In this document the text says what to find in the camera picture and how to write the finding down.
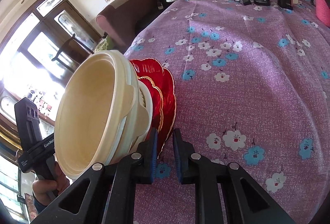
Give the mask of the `person's left hand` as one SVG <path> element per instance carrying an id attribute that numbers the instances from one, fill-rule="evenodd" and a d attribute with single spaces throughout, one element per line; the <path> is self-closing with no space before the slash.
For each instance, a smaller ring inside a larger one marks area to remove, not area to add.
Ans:
<path id="1" fill-rule="evenodd" d="M 69 179 L 65 176 L 57 162 L 55 162 L 55 173 L 57 175 L 56 180 L 36 180 L 32 184 L 33 194 L 36 200 L 43 206 L 49 205 L 52 201 L 48 193 L 57 190 L 58 194 L 61 194 L 70 186 Z"/>

